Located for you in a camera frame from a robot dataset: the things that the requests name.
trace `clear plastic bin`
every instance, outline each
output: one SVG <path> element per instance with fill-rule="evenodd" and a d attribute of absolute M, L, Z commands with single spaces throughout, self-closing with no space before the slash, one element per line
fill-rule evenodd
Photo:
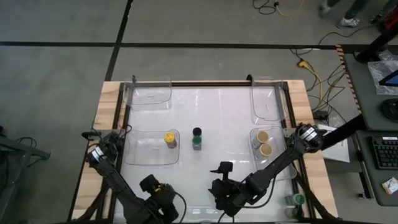
<path fill-rule="evenodd" d="M 287 117 L 284 82 L 256 77 L 251 87 L 251 118 L 254 124 L 275 124 Z"/>
<path fill-rule="evenodd" d="M 133 110 L 165 110 L 172 106 L 172 84 L 169 76 L 124 82 L 123 102 Z"/>
<path fill-rule="evenodd" d="M 173 133 L 177 146 L 169 148 L 165 142 L 166 133 Z M 132 130 L 126 138 L 125 163 L 129 165 L 170 165 L 180 157 L 180 133 L 170 131 Z"/>
<path fill-rule="evenodd" d="M 256 138 L 257 133 L 264 131 L 268 134 L 268 140 L 265 144 L 270 145 L 272 148 L 272 154 L 270 156 L 260 156 L 258 153 L 259 148 L 256 144 L 253 144 L 253 139 Z M 253 164 L 255 165 L 255 170 L 262 170 L 266 168 L 272 161 L 274 161 L 279 155 L 281 155 L 286 150 L 286 143 L 284 139 L 284 132 L 280 126 L 267 126 L 261 128 L 254 128 L 250 131 L 249 138 L 249 150 L 253 157 Z M 280 172 L 276 180 L 293 179 L 297 174 L 297 171 L 292 165 L 286 167 L 282 172 Z"/>

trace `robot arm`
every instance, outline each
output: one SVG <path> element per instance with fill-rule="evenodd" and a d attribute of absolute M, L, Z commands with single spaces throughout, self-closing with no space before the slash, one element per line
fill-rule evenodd
<path fill-rule="evenodd" d="M 127 223 L 172 223 L 178 217 L 173 204 L 175 191 L 172 186 L 160 184 L 153 175 L 149 175 L 140 182 L 140 186 L 142 191 L 150 193 L 150 197 L 147 200 L 137 197 L 115 169 L 115 159 L 122 149 L 123 138 L 113 131 L 102 138 L 97 147 L 88 153 L 87 162 L 104 178 L 123 205 Z"/>
<path fill-rule="evenodd" d="M 254 205 L 266 193 L 272 179 L 290 165 L 294 160 L 307 152 L 317 152 L 323 144 L 323 134 L 316 126 L 300 124 L 287 140 L 287 150 L 272 161 L 265 169 L 249 174 L 244 180 L 237 182 L 228 179 L 228 172 L 232 171 L 231 162 L 221 162 L 216 172 L 223 174 L 223 179 L 212 182 L 209 191 L 216 201 L 216 208 L 233 217 L 246 203 Z"/>

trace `concrete floor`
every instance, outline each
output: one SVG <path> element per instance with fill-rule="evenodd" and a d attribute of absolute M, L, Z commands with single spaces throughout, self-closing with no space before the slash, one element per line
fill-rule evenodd
<path fill-rule="evenodd" d="M 322 20 L 315 0 L 305 1 L 301 10 L 300 1 L 281 1 L 280 9 L 293 19 L 278 13 L 260 15 L 243 0 L 135 0 L 123 42 L 318 44 L 328 32 L 353 31 L 334 26 L 351 2 L 339 3 Z M 114 42 L 126 3 L 1 1 L 0 41 Z M 368 21 L 382 4 L 370 2 L 360 18 Z M 332 35 L 322 44 L 368 44 L 377 36 L 370 28 L 349 39 Z M 66 220 L 86 146 L 80 133 L 91 126 L 111 53 L 112 48 L 97 47 L 0 47 L 0 124 L 11 138 L 32 136 L 39 148 L 52 152 L 51 160 L 28 170 L 15 220 L 35 224 Z M 340 64 L 334 50 L 313 50 L 303 58 L 322 80 Z M 297 68 L 297 62 L 289 50 L 122 48 L 112 80 L 158 74 L 173 80 L 241 80 L 250 73 L 302 79 L 310 87 L 313 75 Z M 345 77 L 339 84 L 348 86 Z M 309 95 L 318 96 L 318 87 Z M 310 102 L 312 107 L 317 104 L 315 98 Z M 348 89 L 331 104 L 345 119 L 358 115 Z M 362 191 L 356 174 L 330 174 L 330 182 L 340 217 L 396 222 L 398 208 L 354 197 Z"/>

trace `computer monitor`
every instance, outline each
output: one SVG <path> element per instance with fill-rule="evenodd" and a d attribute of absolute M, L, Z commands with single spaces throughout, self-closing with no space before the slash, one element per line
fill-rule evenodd
<path fill-rule="evenodd" d="M 398 70 L 380 80 L 379 85 L 398 86 Z"/>

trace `cup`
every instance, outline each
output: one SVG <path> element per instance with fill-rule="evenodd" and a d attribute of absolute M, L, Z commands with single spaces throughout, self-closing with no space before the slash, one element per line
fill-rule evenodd
<path fill-rule="evenodd" d="M 257 157 L 264 158 L 264 157 L 269 157 L 272 154 L 272 148 L 268 144 L 262 144 L 258 149 L 257 149 Z"/>
<path fill-rule="evenodd" d="M 265 144 L 268 141 L 268 134 L 265 131 L 260 131 L 256 134 L 256 136 L 251 140 L 252 146 L 255 149 L 258 149 L 262 144 Z"/>

